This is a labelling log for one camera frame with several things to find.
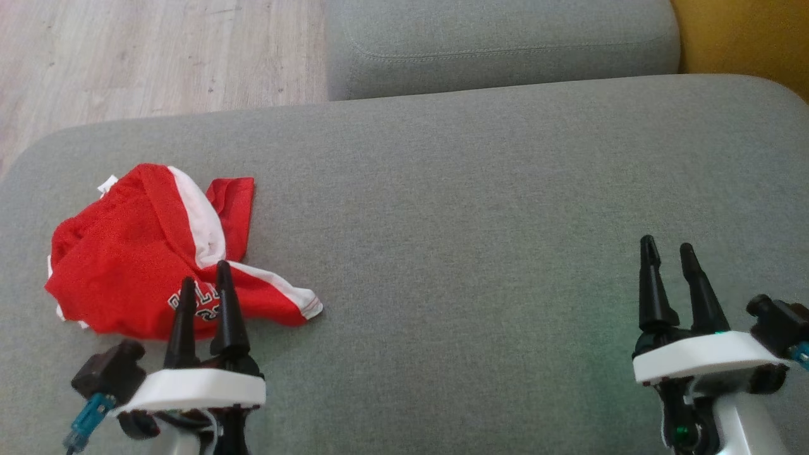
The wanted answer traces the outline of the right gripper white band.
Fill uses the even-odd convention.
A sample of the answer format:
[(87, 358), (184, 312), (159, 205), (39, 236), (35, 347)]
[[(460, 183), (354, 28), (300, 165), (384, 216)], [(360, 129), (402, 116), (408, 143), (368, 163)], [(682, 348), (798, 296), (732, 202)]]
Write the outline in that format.
[[(763, 398), (784, 385), (791, 362), (774, 356), (751, 334), (730, 331), (693, 245), (681, 244), (679, 254), (690, 286), (691, 333), (702, 336), (633, 359), (636, 382), (659, 396), (665, 447), (671, 455), (789, 455)], [(642, 236), (638, 316), (643, 332), (680, 323), (660, 265), (655, 238)]]

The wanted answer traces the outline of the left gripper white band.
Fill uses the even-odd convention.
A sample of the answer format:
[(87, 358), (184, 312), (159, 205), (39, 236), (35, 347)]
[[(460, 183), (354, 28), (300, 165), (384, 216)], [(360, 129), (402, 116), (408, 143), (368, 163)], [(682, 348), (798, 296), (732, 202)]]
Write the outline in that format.
[[(219, 316), (210, 354), (247, 355), (250, 342), (230, 262), (217, 263), (216, 286)], [(253, 455), (246, 443), (246, 418), (265, 405), (266, 382), (259, 375), (196, 368), (195, 311), (196, 284), (185, 277), (165, 369), (148, 375), (114, 416), (130, 438), (151, 440), (149, 455)]]

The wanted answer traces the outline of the red shorts with white stripe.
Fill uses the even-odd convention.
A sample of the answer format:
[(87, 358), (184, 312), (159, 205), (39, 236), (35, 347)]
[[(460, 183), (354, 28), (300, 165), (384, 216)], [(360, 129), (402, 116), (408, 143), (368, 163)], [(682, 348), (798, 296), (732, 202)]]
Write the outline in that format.
[(132, 265), (130, 316), (121, 331), (141, 339), (167, 339), (179, 307), (180, 281), (191, 277), (197, 334), (213, 334), (224, 308), (224, 291), (214, 290), (219, 268), (229, 266), (243, 313), (283, 325), (303, 325), (322, 311), (315, 292), (241, 262), (250, 233), (253, 178), (214, 179), (207, 190), (179, 168), (140, 164), (128, 174), (145, 222)]

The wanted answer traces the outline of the grey sofa seat cushion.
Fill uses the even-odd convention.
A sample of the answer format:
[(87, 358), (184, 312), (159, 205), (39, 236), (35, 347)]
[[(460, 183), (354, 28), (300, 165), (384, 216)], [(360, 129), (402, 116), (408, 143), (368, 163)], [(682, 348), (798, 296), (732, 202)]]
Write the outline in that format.
[(667, 75), (105, 122), (0, 181), (0, 455), (64, 455), (70, 379), (115, 344), (44, 291), (53, 230), (138, 163), (255, 178), (246, 261), (315, 291), (250, 322), (256, 455), (668, 455), (635, 382), (639, 241), (683, 326), (693, 245), (736, 329), (809, 307), (809, 104)]

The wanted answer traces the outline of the yellow fabric panel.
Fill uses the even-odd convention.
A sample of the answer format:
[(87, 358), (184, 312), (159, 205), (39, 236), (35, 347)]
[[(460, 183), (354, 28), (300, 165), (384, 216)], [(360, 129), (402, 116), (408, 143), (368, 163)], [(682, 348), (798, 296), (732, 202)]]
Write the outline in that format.
[(809, 0), (670, 2), (680, 72), (757, 76), (809, 103)]

